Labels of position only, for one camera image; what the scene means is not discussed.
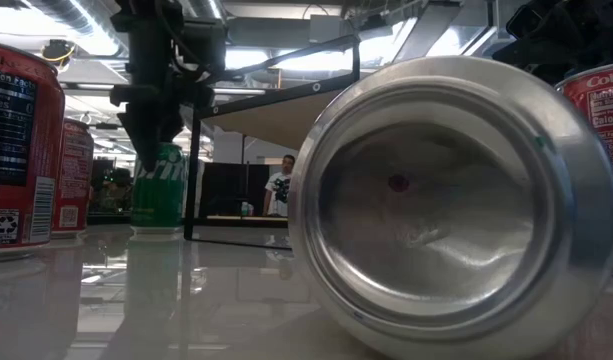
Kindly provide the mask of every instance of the recycling symbol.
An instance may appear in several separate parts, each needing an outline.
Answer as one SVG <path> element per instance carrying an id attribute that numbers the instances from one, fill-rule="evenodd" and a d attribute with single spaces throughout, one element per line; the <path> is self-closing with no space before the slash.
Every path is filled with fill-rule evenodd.
<path id="1" fill-rule="evenodd" d="M 16 216 L 0 216 L 0 234 L 17 233 Z"/>

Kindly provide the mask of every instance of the man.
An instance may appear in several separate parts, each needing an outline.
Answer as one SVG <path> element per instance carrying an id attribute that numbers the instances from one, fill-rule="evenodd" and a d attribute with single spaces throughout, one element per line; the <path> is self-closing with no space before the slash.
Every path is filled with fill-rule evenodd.
<path id="1" fill-rule="evenodd" d="M 293 173 L 295 157 L 285 155 L 282 159 L 282 171 L 273 174 L 266 184 L 264 198 L 264 216 L 288 216 L 288 188 Z"/>

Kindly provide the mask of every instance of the sprite can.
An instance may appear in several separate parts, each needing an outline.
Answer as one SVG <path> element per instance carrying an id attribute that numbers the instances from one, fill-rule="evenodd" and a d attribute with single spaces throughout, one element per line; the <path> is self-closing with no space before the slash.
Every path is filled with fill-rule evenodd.
<path id="1" fill-rule="evenodd" d="M 135 164 L 131 226 L 135 232 L 174 232 L 181 227 L 186 162 L 181 148 L 160 144 L 155 170 Z"/>

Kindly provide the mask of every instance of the wire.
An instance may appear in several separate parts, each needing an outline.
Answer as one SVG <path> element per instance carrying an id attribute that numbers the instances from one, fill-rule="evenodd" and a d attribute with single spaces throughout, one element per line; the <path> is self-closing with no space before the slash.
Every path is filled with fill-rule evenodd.
<path id="1" fill-rule="evenodd" d="M 193 76 L 196 77 L 200 77 L 206 71 L 206 67 L 202 64 L 201 60 L 199 60 L 199 58 L 195 56 L 195 54 L 190 50 L 190 48 L 188 48 L 188 46 L 184 44 L 184 42 L 177 35 L 177 33 L 175 33 L 170 27 L 170 24 L 164 16 L 164 11 L 162 10 L 162 0 L 155 0 L 155 12 L 157 13 L 157 19 L 160 21 L 166 32 L 168 32 L 170 37 L 173 39 L 173 42 L 177 45 L 177 47 L 181 48 L 184 51 L 185 55 L 188 56 L 198 66 L 197 70 L 190 70 L 188 68 L 181 67 L 181 64 L 179 64 L 180 70 L 184 69 L 181 71 L 186 72 L 187 74 L 193 74 Z"/>
<path id="2" fill-rule="evenodd" d="M 43 58 L 44 60 L 47 60 L 47 61 L 62 61 L 62 60 L 64 60 L 64 59 L 66 59 L 67 57 L 69 57 L 69 56 L 73 55 L 73 53 L 75 52 L 75 48 L 76 48 L 76 47 L 77 47 L 76 45 L 73 45 L 73 46 L 70 48 L 70 51 L 69 51 L 69 52 L 68 52 L 66 55 L 62 55 L 62 56 L 57 57 L 57 58 L 54 58 L 54 59 L 50 59 L 50 58 L 44 57 L 44 55 L 42 55 L 42 58 Z"/>
<path id="3" fill-rule="evenodd" d="M 321 5 L 319 4 L 308 4 L 308 6 L 306 6 L 306 9 L 304 9 L 304 13 L 302 14 L 302 20 L 304 20 L 306 18 L 306 12 L 308 11 L 308 9 L 310 9 L 311 6 L 317 6 L 318 8 L 322 9 L 322 11 L 324 11 L 326 13 L 326 15 L 330 16 L 330 14 L 328 13 L 328 11 Z"/>

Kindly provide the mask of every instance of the metal frame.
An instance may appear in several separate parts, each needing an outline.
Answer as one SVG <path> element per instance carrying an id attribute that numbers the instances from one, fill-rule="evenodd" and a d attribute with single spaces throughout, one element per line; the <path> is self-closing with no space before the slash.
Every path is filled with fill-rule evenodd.
<path id="1" fill-rule="evenodd" d="M 347 88 L 351 84 L 358 81 L 360 75 L 359 38 L 357 38 L 357 36 L 355 35 L 343 36 L 331 41 L 327 41 L 325 43 L 300 49 L 286 55 L 266 60 L 257 65 L 247 66 L 238 70 L 229 71 L 225 74 L 226 77 L 241 76 L 253 71 L 262 70 L 277 65 L 284 60 L 302 57 L 321 51 L 332 50 L 342 46 L 348 47 L 348 45 L 352 46 L 353 49 L 353 65 L 349 74 L 338 76 L 332 79 L 326 79 L 310 84 L 292 87 L 286 90 L 272 91 L 264 95 L 258 95 L 248 99 L 234 101 L 232 103 L 224 104 L 221 106 L 213 106 L 193 110 L 193 128 L 191 129 L 189 174 L 187 185 L 188 191 L 186 192 L 186 209 L 184 216 L 184 239 L 198 242 L 222 243 L 240 246 L 261 247 L 267 249 L 291 250 L 290 247 L 247 244 L 235 241 L 209 240 L 193 237 L 193 225 L 195 222 L 195 190 L 197 185 L 197 169 L 199 166 L 197 157 L 199 156 L 199 138 L 201 135 L 202 119 L 248 110 L 260 106 L 271 105 L 287 100 L 301 98 L 304 96 L 310 96 L 314 94 L 326 93 L 334 90 Z"/>

